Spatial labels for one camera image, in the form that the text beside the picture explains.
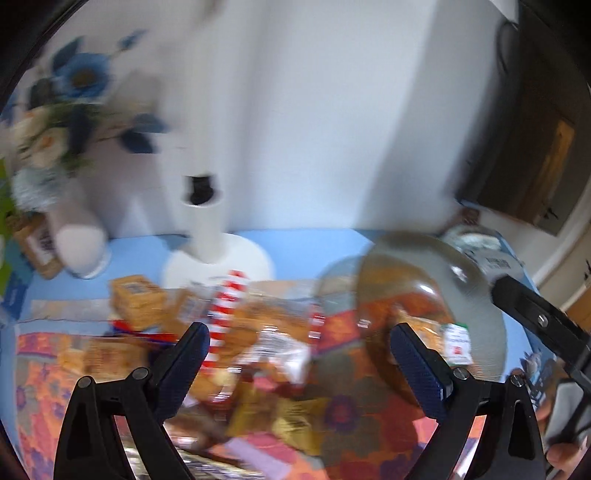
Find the person's hand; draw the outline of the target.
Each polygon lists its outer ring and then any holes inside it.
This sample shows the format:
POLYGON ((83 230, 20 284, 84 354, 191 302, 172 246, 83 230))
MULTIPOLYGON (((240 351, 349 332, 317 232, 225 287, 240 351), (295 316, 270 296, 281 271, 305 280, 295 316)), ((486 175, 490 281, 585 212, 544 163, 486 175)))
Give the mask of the person's hand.
POLYGON ((572 380, 561 380, 536 412, 547 460, 547 479, 568 479, 590 446, 590 399, 572 380))

